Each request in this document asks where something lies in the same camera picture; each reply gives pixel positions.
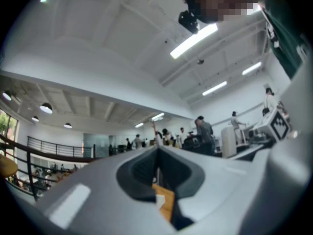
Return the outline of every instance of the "ceiling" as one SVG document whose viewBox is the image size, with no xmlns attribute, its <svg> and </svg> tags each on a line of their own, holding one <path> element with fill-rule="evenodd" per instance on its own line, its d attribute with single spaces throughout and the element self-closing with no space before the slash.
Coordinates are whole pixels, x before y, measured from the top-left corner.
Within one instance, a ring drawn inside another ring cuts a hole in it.
<svg viewBox="0 0 313 235">
<path fill-rule="evenodd" d="M 265 20 L 258 12 L 218 23 L 217 32 L 173 59 L 170 52 L 191 36 L 177 23 L 186 8 L 183 0 L 48 0 L 27 17 L 23 36 L 12 36 L 19 46 L 7 47 L 6 56 L 50 43 L 88 52 L 110 50 L 114 59 L 127 64 L 124 69 L 144 73 L 193 107 L 207 100 L 209 96 L 202 96 L 207 89 L 226 80 L 233 85 L 248 79 L 242 71 L 258 61 L 265 63 L 268 45 Z M 198 65 L 198 59 L 204 63 Z M 51 101 L 57 114 L 134 125 L 158 113 L 60 88 L 16 79 L 13 83 L 17 94 L 29 98 L 31 104 Z"/>
</svg>

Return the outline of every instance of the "railing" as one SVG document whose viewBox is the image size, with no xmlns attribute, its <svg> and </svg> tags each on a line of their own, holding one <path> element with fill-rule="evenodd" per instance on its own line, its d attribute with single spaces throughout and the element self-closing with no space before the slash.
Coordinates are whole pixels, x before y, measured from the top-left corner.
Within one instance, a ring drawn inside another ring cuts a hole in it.
<svg viewBox="0 0 313 235">
<path fill-rule="evenodd" d="M 91 147 L 75 147 L 62 145 L 57 143 L 46 142 L 43 140 L 27 137 L 27 146 L 44 153 L 52 153 L 56 155 L 69 157 L 86 157 L 91 158 Z"/>
<path fill-rule="evenodd" d="M 12 177 L 9 177 L 7 179 L 7 182 L 12 187 L 17 188 L 18 190 L 21 190 L 22 192 L 28 195 L 32 195 L 35 198 L 35 200 L 42 197 L 44 193 L 47 190 L 49 190 L 50 187 L 53 186 L 56 182 L 74 173 L 78 168 L 74 169 L 48 168 L 45 166 L 32 163 L 31 157 L 40 157 L 42 159 L 52 160 L 58 163 L 70 162 L 71 164 L 73 163 L 88 164 L 96 160 L 96 158 L 83 158 L 83 157 L 78 158 L 73 156 L 70 157 L 67 155 L 62 156 L 59 154 L 41 152 L 32 147 L 16 143 L 2 135 L 0 135 L 0 139 L 5 142 L 1 143 L 0 145 L 0 150 L 4 152 L 4 155 L 19 161 L 20 162 L 19 165 L 21 165 L 21 163 L 26 164 L 27 168 L 25 170 L 22 170 L 21 168 L 18 169 L 18 172 L 24 174 L 23 177 L 17 178 L 17 176 L 14 175 Z M 26 156 L 23 156 L 22 154 L 20 155 L 19 153 L 19 156 L 17 157 L 6 152 L 7 149 L 14 148 L 17 148 L 20 151 L 24 151 Z"/>
</svg>

